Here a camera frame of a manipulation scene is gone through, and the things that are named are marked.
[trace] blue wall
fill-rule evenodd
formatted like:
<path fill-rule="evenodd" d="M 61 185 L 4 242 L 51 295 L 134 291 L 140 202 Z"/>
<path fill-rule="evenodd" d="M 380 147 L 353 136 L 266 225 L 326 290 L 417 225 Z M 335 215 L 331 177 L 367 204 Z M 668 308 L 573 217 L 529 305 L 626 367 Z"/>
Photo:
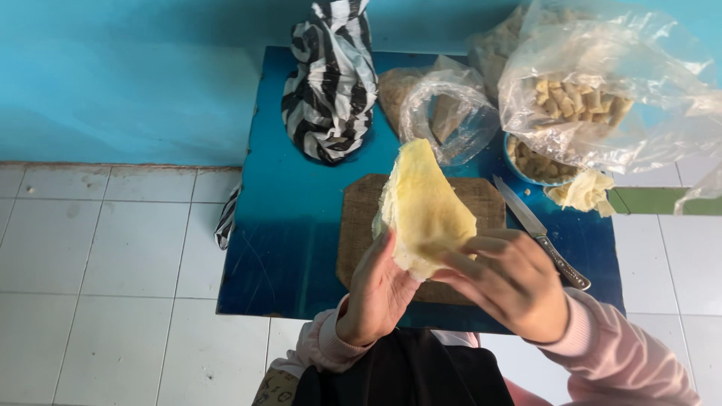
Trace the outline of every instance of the blue wall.
<path fill-rule="evenodd" d="M 722 60 L 722 5 L 645 2 Z M 242 164 L 264 47 L 287 45 L 310 3 L 0 0 L 0 160 Z M 515 5 L 371 0 L 373 46 L 463 53 Z"/>

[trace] floor tile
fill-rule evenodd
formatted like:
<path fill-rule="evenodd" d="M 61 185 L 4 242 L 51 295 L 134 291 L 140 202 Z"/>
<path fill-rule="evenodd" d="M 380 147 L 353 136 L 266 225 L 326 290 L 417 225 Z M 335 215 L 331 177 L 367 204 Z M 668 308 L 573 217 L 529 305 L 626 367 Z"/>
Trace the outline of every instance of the floor tile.
<path fill-rule="evenodd" d="M 615 188 L 631 213 L 670 215 L 677 201 L 676 189 Z"/>
<path fill-rule="evenodd" d="M 0 165 L 0 197 L 16 197 L 25 166 Z"/>
<path fill-rule="evenodd" d="M 103 202 L 81 292 L 172 298 L 189 206 Z"/>
<path fill-rule="evenodd" d="M 630 211 L 627 208 L 627 205 L 622 201 L 622 198 L 619 197 L 619 192 L 617 192 L 616 189 L 610 190 L 607 198 L 609 199 L 609 204 L 612 205 L 615 212 L 624 215 L 629 214 Z"/>
<path fill-rule="evenodd" d="M 52 403 L 76 300 L 0 293 L 0 402 Z"/>
<path fill-rule="evenodd" d="M 722 159 L 710 157 L 687 157 L 677 161 L 682 186 L 694 186 L 720 163 Z"/>
<path fill-rule="evenodd" d="M 722 405 L 722 317 L 682 316 L 697 392 L 704 405 Z"/>
<path fill-rule="evenodd" d="M 218 203 L 191 205 L 176 297 L 218 297 L 226 251 L 218 248 L 213 232 L 222 210 L 223 204 Z"/>
<path fill-rule="evenodd" d="M 659 220 L 680 313 L 722 316 L 722 217 Z"/>
<path fill-rule="evenodd" d="M 189 202 L 195 181 L 195 169 L 114 166 L 105 200 Z"/>
<path fill-rule="evenodd" d="M 18 197 L 102 200 L 109 166 L 31 165 Z"/>
<path fill-rule="evenodd" d="M 81 296 L 60 372 L 60 405 L 153 406 L 173 299 Z"/>
<path fill-rule="evenodd" d="M 230 192 L 240 182 L 240 168 L 234 169 L 198 169 L 196 187 L 193 190 L 194 202 L 225 203 Z"/>
<path fill-rule="evenodd" d="M 12 211 L 13 203 L 15 203 L 14 199 L 0 198 L 0 243 L 2 242 L 2 236 L 5 233 L 7 220 L 10 219 L 10 212 Z"/>
<path fill-rule="evenodd" d="M 614 184 L 618 187 L 680 187 L 677 167 L 667 165 L 659 169 L 641 173 L 614 174 Z"/>
<path fill-rule="evenodd" d="M 689 200 L 684 203 L 684 210 L 691 215 L 722 216 L 722 197 Z"/>
<path fill-rule="evenodd" d="M 295 350 L 298 334 L 304 323 L 310 320 L 271 318 L 269 349 L 266 356 L 266 370 L 276 358 L 286 358 L 286 351 Z"/>
<path fill-rule="evenodd" d="M 627 320 L 642 327 L 650 336 L 659 339 L 662 344 L 672 350 L 679 362 L 687 369 L 687 373 L 690 374 L 692 386 L 695 385 L 679 314 L 627 313 Z"/>
<path fill-rule="evenodd" d="M 18 199 L 0 246 L 0 290 L 75 293 L 100 202 Z"/>
<path fill-rule="evenodd" d="M 538 348 L 520 337 L 501 334 L 481 334 L 481 345 L 494 353 L 505 378 L 553 405 L 571 402 L 567 392 L 569 373 Z"/>
<path fill-rule="evenodd" d="M 176 299 L 159 406 L 253 402 L 265 374 L 269 320 L 215 311 L 213 300 Z"/>
<path fill-rule="evenodd" d="M 613 215 L 612 223 L 627 311 L 677 314 L 657 215 Z"/>

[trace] person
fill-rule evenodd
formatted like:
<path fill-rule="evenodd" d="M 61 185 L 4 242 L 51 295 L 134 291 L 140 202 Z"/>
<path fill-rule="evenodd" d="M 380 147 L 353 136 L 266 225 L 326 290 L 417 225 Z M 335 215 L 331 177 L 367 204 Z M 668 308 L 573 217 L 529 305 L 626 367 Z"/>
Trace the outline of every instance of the person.
<path fill-rule="evenodd" d="M 420 282 L 394 263 L 394 240 L 387 230 L 374 241 L 349 294 L 303 326 L 287 358 L 271 363 L 253 406 L 549 405 L 505 380 L 478 334 L 396 328 Z M 448 268 L 434 280 L 570 372 L 570 405 L 701 404 L 669 349 L 613 306 L 562 288 L 528 234 L 482 230 L 439 260 Z"/>

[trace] blue tabletop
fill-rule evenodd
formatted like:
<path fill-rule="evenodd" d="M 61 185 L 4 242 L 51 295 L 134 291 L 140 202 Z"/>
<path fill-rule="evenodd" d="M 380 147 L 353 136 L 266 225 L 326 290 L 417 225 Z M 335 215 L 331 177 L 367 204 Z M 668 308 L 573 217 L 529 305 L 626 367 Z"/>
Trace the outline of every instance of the blue tabletop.
<path fill-rule="evenodd" d="M 373 58 L 380 74 L 400 66 L 429 66 L 436 55 L 374 52 Z M 312 319 L 335 308 L 348 292 L 335 274 L 343 190 L 367 173 L 390 173 L 398 153 L 399 141 L 377 104 L 364 144 L 345 162 L 330 168 L 305 158 L 281 120 L 283 87 L 293 70 L 296 60 L 288 48 L 266 48 L 236 229 L 219 292 L 221 314 Z M 500 131 L 475 158 L 443 168 L 444 174 L 500 176 L 544 223 L 559 252 L 589 278 L 587 292 L 624 313 L 611 219 L 600 218 L 596 211 L 562 211 L 540 186 L 524 183 L 509 171 L 502 148 Z M 527 188 L 529 196 L 523 194 Z M 521 228 L 509 211 L 507 227 Z M 412 302 L 399 326 L 509 333 L 480 308 L 440 303 Z"/>

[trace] black and white striped plastic bag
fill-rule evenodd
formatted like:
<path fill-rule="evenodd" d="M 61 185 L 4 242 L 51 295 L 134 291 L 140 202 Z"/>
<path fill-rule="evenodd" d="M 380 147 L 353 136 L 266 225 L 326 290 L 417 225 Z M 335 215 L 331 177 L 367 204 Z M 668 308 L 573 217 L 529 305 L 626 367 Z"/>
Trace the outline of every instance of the black and white striped plastic bag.
<path fill-rule="evenodd" d="M 371 127 L 377 78 L 367 4 L 313 3 L 308 20 L 291 32 L 298 70 L 286 80 L 283 122 L 301 151 L 329 165 L 360 147 Z"/>
<path fill-rule="evenodd" d="M 233 232 L 233 225 L 235 224 L 235 205 L 238 202 L 238 194 L 240 193 L 241 182 L 233 188 L 230 192 L 228 202 L 223 206 L 221 211 L 221 218 L 218 219 L 218 226 L 213 233 L 216 240 L 216 244 L 221 249 L 228 248 L 228 238 L 231 232 Z"/>

